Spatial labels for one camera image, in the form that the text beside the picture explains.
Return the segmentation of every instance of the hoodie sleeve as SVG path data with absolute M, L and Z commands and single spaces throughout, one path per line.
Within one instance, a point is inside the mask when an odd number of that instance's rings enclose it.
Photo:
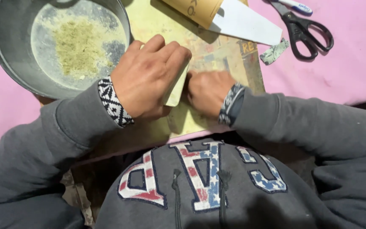
M 343 220 L 366 228 L 366 110 L 246 88 L 232 128 L 292 143 L 316 157 L 320 198 Z
M 60 192 L 59 181 L 75 159 L 89 152 L 104 133 L 121 129 L 118 123 L 126 124 L 109 115 L 115 109 L 103 100 L 106 93 L 100 83 L 73 99 L 42 107 L 38 119 L 1 138 L 0 203 Z

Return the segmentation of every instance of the black and white patterned cuff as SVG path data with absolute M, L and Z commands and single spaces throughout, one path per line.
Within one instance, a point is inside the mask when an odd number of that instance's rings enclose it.
M 224 102 L 221 105 L 218 115 L 218 123 L 231 126 L 234 124 L 244 101 L 245 86 L 236 82 L 228 91 Z
M 105 109 L 107 110 L 109 116 L 111 116 L 111 118 L 115 121 L 115 123 L 117 123 L 120 127 L 134 124 L 132 117 L 126 112 L 119 102 L 109 76 L 98 82 L 98 92 Z

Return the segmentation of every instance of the brown paper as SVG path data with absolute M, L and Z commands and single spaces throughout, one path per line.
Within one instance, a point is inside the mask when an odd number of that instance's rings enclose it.
M 163 0 L 180 13 L 208 29 L 223 0 Z

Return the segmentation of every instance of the table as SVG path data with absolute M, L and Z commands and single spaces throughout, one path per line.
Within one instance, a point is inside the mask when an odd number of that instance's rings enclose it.
M 139 3 L 123 0 L 123 4 L 134 39 L 146 42 L 155 34 L 161 34 L 166 43 L 176 40 L 193 53 L 190 69 L 227 70 L 255 93 L 264 92 L 255 43 L 200 29 L 196 23 L 161 0 Z M 121 132 L 105 136 L 98 147 L 76 165 L 228 130 L 226 126 L 218 126 L 216 122 L 201 116 L 182 98 L 165 118 L 151 123 L 136 123 Z

